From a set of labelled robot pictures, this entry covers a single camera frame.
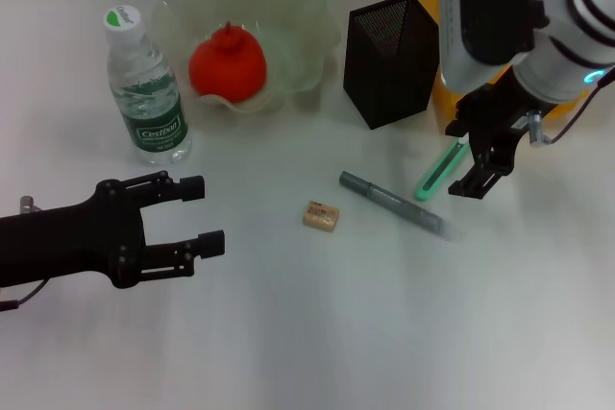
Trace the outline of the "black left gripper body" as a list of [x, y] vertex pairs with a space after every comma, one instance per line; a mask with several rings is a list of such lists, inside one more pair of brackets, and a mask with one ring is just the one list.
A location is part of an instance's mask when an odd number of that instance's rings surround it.
[[80, 204], [1, 219], [1, 286], [97, 272], [130, 288], [139, 282], [144, 247], [132, 193], [123, 181], [101, 181]]

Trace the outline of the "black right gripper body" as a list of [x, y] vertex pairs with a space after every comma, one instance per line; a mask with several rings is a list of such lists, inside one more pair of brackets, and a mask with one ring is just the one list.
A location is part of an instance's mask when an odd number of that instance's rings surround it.
[[510, 174], [524, 129], [512, 126], [542, 102], [529, 93], [508, 68], [494, 84], [485, 84], [456, 104], [456, 121], [469, 133], [475, 163], [497, 174]]

